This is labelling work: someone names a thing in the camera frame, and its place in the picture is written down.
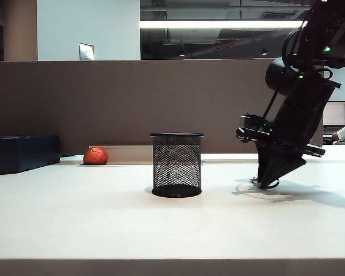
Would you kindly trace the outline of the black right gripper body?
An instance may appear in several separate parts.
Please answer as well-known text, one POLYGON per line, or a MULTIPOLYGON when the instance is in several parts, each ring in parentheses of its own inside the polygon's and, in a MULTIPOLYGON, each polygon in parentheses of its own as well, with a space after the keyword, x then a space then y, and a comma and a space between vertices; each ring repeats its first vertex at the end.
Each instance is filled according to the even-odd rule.
POLYGON ((317 157, 325 151, 310 144, 330 96, 341 84, 323 78, 319 73, 297 75, 287 90, 285 100, 274 121, 269 137, 258 144, 261 148, 285 153, 317 157))

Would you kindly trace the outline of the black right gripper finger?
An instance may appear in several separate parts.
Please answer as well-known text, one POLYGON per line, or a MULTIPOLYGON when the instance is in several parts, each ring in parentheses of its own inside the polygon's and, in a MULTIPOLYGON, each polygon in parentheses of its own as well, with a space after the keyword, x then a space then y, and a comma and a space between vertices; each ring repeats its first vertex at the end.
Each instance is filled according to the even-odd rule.
POLYGON ((279 179, 275 181, 275 184, 271 184, 273 181, 265 181, 265 176, 272 160, 271 152, 268 149, 265 149, 265 145, 262 144, 257 144, 256 149, 258 151, 259 165, 256 185, 260 189, 274 189, 279 185, 279 179))
POLYGON ((272 189, 278 186, 280 177, 303 166, 306 161, 299 156, 284 156, 275 153, 267 153, 269 161, 266 168, 266 188, 272 189))

